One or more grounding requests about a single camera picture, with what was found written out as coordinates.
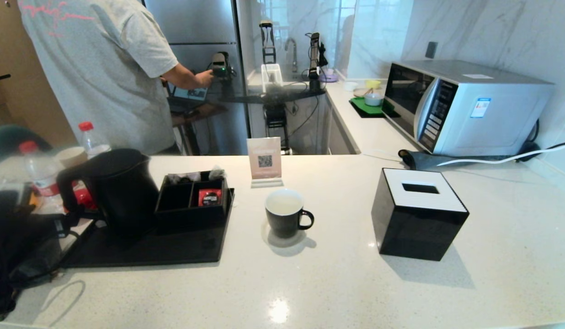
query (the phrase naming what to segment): green mat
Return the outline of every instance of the green mat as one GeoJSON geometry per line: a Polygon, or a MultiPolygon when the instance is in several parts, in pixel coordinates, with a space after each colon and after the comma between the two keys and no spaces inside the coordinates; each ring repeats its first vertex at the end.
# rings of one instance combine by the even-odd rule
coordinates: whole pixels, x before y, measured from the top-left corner
{"type": "Polygon", "coordinates": [[[380,106],[367,106],[363,97],[354,97],[350,103],[362,118],[385,118],[382,103],[380,106]]]}

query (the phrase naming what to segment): white countertop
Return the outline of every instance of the white countertop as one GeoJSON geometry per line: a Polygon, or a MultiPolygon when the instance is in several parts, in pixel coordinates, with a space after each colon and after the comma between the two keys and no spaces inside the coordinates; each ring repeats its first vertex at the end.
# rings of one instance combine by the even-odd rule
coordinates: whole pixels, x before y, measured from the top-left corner
{"type": "MultiPolygon", "coordinates": [[[[328,84],[357,148],[412,144],[361,119],[328,84]]],[[[441,169],[470,211],[441,262],[380,256],[372,202],[382,167],[365,155],[285,156],[285,187],[315,223],[291,248],[262,237],[263,203],[245,156],[154,157],[167,173],[219,165],[236,189],[218,264],[70,269],[21,294],[5,324],[61,328],[483,328],[565,321],[565,193],[522,164],[441,169]]]]}

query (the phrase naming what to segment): wall outlet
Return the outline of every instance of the wall outlet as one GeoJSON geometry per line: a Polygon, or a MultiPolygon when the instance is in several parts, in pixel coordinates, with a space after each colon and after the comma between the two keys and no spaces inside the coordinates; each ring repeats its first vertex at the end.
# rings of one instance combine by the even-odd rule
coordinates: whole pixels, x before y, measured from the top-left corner
{"type": "Polygon", "coordinates": [[[427,51],[425,53],[426,58],[435,58],[435,52],[437,52],[437,42],[431,41],[427,45],[427,51]]]}

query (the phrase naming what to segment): green chair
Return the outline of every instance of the green chair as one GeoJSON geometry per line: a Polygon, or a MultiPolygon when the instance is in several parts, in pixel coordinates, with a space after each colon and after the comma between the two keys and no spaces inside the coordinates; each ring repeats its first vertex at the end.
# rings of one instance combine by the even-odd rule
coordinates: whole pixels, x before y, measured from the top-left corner
{"type": "Polygon", "coordinates": [[[0,162],[9,156],[20,154],[19,145],[27,140],[34,140],[38,149],[43,152],[53,149],[46,140],[25,127],[18,125],[0,126],[0,162]]]}

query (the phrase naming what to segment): person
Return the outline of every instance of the person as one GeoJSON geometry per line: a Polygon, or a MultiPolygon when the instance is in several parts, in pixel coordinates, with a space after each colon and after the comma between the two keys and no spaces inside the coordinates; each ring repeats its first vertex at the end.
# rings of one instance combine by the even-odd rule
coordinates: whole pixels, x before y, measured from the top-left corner
{"type": "Polygon", "coordinates": [[[202,88],[212,71],[193,74],[181,65],[140,1],[19,0],[19,9],[78,140],[78,124],[91,121],[112,148],[179,154],[159,77],[202,88]]]}

